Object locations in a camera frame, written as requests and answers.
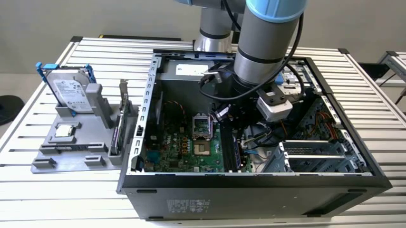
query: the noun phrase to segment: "slotted aluminum profile table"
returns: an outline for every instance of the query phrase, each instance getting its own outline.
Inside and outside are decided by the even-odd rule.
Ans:
[[[386,51],[378,63],[384,63],[400,78],[400,80],[388,80],[384,87],[406,87],[406,52]],[[379,79],[376,84],[379,85],[383,81],[383,79]]]
[[[191,50],[192,44],[74,38],[56,63],[89,63],[111,104],[120,100],[119,80],[128,79],[129,99],[140,104],[153,48]],[[56,100],[41,83],[0,139],[0,227],[406,227],[406,117],[346,51],[302,47],[295,56],[312,58],[392,189],[332,218],[145,222],[115,192],[119,171],[30,173],[56,117]]]

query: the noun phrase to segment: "hard drive label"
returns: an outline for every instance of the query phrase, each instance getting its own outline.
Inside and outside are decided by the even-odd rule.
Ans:
[[[53,83],[69,109],[78,113],[92,111],[81,84],[77,81],[56,79]]]

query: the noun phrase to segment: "white label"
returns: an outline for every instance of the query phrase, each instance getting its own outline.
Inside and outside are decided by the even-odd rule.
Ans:
[[[207,213],[209,199],[167,199],[167,208],[171,213]]]
[[[92,111],[81,84],[74,80],[53,80],[56,90],[69,109],[76,112]]]
[[[208,65],[177,64],[176,75],[203,76],[208,70]]]

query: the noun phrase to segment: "white wall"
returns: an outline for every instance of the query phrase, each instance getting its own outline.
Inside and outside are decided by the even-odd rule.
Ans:
[[[310,0],[302,47],[347,48],[376,61],[406,50],[406,0]],[[72,36],[100,34],[196,38],[200,11],[172,0],[0,0],[0,72],[33,72]]]

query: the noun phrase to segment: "black computer chassis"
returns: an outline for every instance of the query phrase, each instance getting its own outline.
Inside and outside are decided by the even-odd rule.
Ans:
[[[155,56],[216,59],[233,54],[153,50]],[[392,186],[334,97],[334,92],[308,57],[295,57],[310,67],[342,124],[368,164],[372,176],[227,176],[207,174],[127,175],[124,159],[117,193],[127,194],[140,219],[257,219],[332,217]]]

